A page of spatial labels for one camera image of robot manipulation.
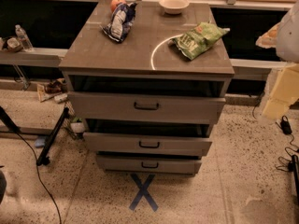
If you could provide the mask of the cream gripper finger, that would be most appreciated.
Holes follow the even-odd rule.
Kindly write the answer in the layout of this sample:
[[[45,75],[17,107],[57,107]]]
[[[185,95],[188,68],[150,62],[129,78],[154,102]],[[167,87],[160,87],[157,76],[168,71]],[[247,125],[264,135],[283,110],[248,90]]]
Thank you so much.
[[[299,100],[299,63],[289,63],[278,72],[262,115],[268,119],[282,118]]]

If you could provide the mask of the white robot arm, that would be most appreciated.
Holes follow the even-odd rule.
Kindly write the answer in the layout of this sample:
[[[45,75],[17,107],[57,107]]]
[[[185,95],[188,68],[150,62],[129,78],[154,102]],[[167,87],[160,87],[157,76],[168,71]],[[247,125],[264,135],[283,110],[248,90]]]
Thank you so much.
[[[263,109],[269,119],[281,118],[299,100],[299,1],[278,25],[276,54],[287,65],[278,72]]]

